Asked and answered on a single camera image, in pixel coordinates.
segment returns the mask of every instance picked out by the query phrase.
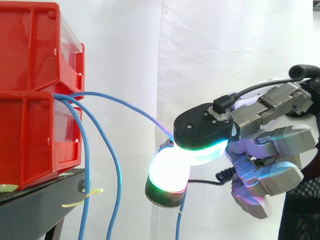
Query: black cylindrical base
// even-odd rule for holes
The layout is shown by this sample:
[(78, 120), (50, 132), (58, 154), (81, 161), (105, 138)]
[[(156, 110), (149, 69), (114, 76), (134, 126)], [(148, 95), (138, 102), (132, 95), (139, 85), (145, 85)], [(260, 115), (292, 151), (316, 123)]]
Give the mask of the black cylindrical base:
[(155, 186), (148, 176), (145, 183), (145, 195), (154, 204), (163, 208), (179, 207), (186, 189), (181, 192), (164, 191)]

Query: white backdrop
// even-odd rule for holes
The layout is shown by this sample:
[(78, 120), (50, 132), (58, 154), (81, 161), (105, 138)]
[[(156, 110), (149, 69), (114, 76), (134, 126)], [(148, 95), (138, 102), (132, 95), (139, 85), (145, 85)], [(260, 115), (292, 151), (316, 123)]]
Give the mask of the white backdrop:
[[(157, 119), (170, 130), (180, 113), (257, 82), (287, 77), (309, 64), (311, 0), (164, 0)], [(156, 143), (166, 137), (156, 130)], [(191, 178), (215, 180), (226, 157), (191, 168)], [(276, 240), (285, 195), (272, 197), (272, 216), (258, 220), (234, 202), (231, 184), (190, 184), (181, 240)], [(177, 211), (152, 206), (151, 240), (174, 239)]]
[[(170, 130), (179, 113), (241, 85), (285, 77), (290, 66), (310, 59), (311, 0), (164, 0), (163, 10), (162, 0), (57, 2), (86, 47), (85, 89), (124, 99)], [(96, 97), (83, 103), (100, 120), (122, 168), (112, 239), (173, 240), (178, 211), (151, 205), (144, 194), (155, 136), (159, 145), (164, 135), (115, 103)], [(85, 239), (102, 240), (115, 203), (116, 171), (95, 126), (86, 116), (83, 122), (92, 188), (104, 189), (90, 200)], [(193, 167), (191, 176), (211, 180), (229, 165), (222, 158)], [(230, 185), (191, 185), (180, 239), (277, 239), (284, 196), (274, 197), (274, 214), (259, 221), (242, 212), (230, 191)], [(65, 218), (61, 240), (78, 239), (81, 213), (78, 206)]]

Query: black mesh fabric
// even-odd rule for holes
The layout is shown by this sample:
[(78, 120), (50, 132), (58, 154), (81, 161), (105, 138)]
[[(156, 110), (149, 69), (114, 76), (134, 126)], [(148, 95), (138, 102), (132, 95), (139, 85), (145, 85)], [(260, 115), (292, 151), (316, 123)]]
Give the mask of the black mesh fabric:
[(320, 240), (320, 177), (286, 193), (278, 240)]

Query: glowing light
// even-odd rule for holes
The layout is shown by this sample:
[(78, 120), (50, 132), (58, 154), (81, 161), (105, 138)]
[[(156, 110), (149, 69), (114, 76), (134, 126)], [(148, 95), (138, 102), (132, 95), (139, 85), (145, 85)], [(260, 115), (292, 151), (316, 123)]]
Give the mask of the glowing light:
[(175, 147), (162, 149), (155, 155), (150, 169), (149, 179), (159, 189), (178, 193), (183, 191), (190, 175), (189, 157)]
[(177, 146), (176, 144), (174, 145), (174, 148), (177, 148), (177, 150), (184, 155), (188, 155), (189, 159), (191, 159), (189, 164), (191, 166), (196, 166), (206, 164), (220, 157), (222, 154), (224, 154), (227, 145), (228, 140), (223, 140), (219, 143), (200, 150), (186, 150)]

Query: coiled black cable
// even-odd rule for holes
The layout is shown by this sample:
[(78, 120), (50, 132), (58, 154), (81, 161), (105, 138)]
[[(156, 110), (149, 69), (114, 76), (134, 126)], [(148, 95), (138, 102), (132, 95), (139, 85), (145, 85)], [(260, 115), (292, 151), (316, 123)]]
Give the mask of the coiled black cable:
[(294, 65), (289, 70), (291, 79), (312, 79), (320, 76), (320, 67), (314, 65)]
[(218, 172), (215, 175), (215, 178), (219, 181), (208, 181), (208, 180), (197, 180), (197, 179), (189, 179), (188, 183), (197, 183), (197, 184), (211, 184), (221, 186), (232, 180), (233, 175), (236, 173), (235, 167), (230, 167), (221, 172)]
[[(252, 162), (258, 167), (263, 167), (264, 166), (264, 162), (262, 159), (254, 159), (252, 160)], [(225, 183), (229, 182), (232, 180), (232, 177), (234, 176), (234, 174), (236, 173), (236, 168), (235, 167), (229, 167), (228, 169), (225, 169), (221, 172), (218, 172), (215, 175), (215, 178), (219, 181), (209, 181), (209, 180), (198, 180), (198, 179), (189, 179), (188, 183), (192, 184), (211, 184), (211, 185), (216, 185), (216, 186), (221, 186), (224, 185)]]

